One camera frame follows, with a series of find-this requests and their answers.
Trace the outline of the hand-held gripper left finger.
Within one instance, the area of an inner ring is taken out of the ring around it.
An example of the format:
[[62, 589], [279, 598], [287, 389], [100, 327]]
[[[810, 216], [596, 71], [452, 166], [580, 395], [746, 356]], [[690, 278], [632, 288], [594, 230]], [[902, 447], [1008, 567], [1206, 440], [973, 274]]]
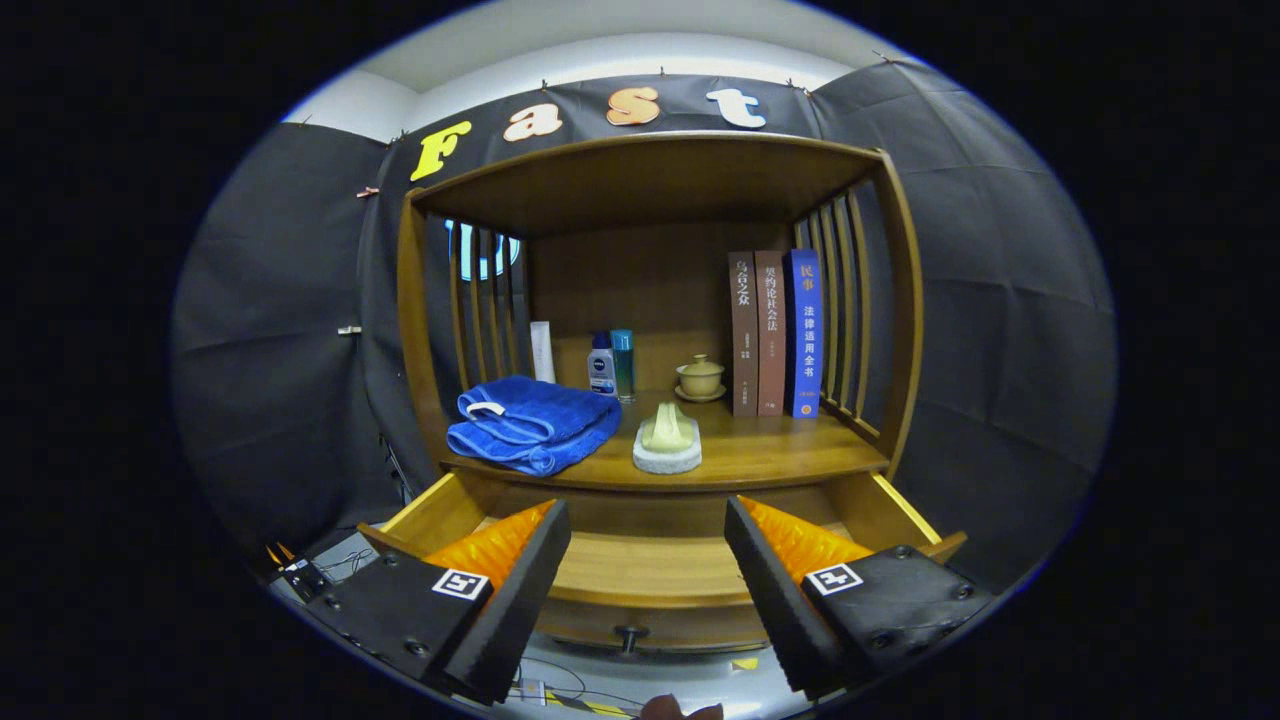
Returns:
[[374, 661], [442, 694], [502, 702], [571, 538], [563, 500], [435, 553], [388, 546], [305, 605]]

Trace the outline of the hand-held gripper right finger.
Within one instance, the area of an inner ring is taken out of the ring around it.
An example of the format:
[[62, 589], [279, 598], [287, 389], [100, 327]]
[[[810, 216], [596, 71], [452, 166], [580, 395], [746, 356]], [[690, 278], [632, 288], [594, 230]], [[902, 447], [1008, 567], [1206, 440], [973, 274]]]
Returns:
[[809, 700], [901, 671], [993, 602], [924, 550], [869, 551], [741, 495], [724, 538], [791, 689]]

